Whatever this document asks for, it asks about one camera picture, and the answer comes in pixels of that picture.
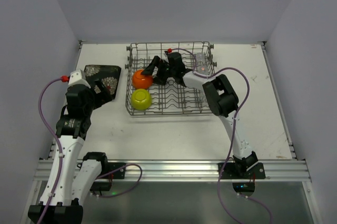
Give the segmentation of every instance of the yellow-green bowl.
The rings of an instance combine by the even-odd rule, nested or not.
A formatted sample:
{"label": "yellow-green bowl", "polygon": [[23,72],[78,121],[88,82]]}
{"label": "yellow-green bowl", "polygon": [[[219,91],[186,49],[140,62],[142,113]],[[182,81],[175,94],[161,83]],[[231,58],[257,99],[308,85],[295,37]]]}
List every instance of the yellow-green bowl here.
{"label": "yellow-green bowl", "polygon": [[131,105],[136,110],[146,110],[152,104],[152,98],[145,89],[135,90],[131,95]]}

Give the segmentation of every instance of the cable connector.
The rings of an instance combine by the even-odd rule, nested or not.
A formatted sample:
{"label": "cable connector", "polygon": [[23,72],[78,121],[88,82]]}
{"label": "cable connector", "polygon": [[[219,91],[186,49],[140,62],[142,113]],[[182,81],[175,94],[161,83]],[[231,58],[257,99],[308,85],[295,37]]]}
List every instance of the cable connector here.
{"label": "cable connector", "polygon": [[69,77],[66,76],[66,75],[63,75],[63,76],[61,76],[61,81],[64,82],[64,83],[67,83],[67,82],[69,82]]}

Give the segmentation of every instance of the white table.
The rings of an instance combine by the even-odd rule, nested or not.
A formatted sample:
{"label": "white table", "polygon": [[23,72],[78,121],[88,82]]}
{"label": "white table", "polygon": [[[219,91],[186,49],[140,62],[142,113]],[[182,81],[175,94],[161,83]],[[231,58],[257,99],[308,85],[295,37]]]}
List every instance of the white table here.
{"label": "white table", "polygon": [[[230,141],[214,115],[133,117],[125,108],[129,44],[83,44],[77,68],[87,64],[122,68],[116,99],[92,114],[79,158],[87,152],[105,152],[109,159],[215,160],[224,159]],[[251,94],[241,110],[240,123],[260,160],[292,159],[270,76],[260,45],[215,44],[217,69],[237,67],[248,77]],[[246,85],[240,75],[225,72],[239,99]]]}

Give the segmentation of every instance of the wall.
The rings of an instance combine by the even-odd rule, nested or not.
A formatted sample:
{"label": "wall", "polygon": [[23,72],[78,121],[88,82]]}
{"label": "wall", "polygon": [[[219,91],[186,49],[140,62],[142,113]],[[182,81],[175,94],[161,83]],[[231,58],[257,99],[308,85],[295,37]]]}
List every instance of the wall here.
{"label": "wall", "polygon": [[58,0],[78,39],[265,41],[290,0]]}
{"label": "wall", "polygon": [[325,223],[337,209],[337,0],[292,0],[267,54],[299,158],[306,158]]}
{"label": "wall", "polygon": [[[0,0],[0,223],[19,223],[38,158],[51,136],[37,111],[47,82],[68,74],[78,41],[57,0]],[[43,110],[54,124],[66,86],[47,91]]]}

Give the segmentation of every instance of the wire basket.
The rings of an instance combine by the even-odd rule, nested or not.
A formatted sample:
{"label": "wire basket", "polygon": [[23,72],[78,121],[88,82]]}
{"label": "wire basket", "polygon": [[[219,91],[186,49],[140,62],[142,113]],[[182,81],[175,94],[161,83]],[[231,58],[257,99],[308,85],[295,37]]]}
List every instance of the wire basket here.
{"label": "wire basket", "polygon": [[[209,42],[132,43],[126,47],[126,50],[130,52],[127,57],[128,64],[125,65],[125,68],[128,69],[125,102],[127,111],[132,116],[210,114],[211,111],[205,99],[201,97],[203,94],[200,91],[178,85],[173,79],[168,79],[166,85],[153,84],[148,89],[152,97],[152,105],[147,110],[139,111],[131,106],[131,94],[135,91],[132,85],[133,74],[137,70],[146,68],[155,55],[163,59],[165,57],[164,51],[169,48],[184,48],[193,54],[204,53],[208,74],[214,73],[216,63],[213,62],[211,53],[214,45]],[[184,51],[178,52],[181,53],[185,66],[192,69],[194,64],[192,56]]]}

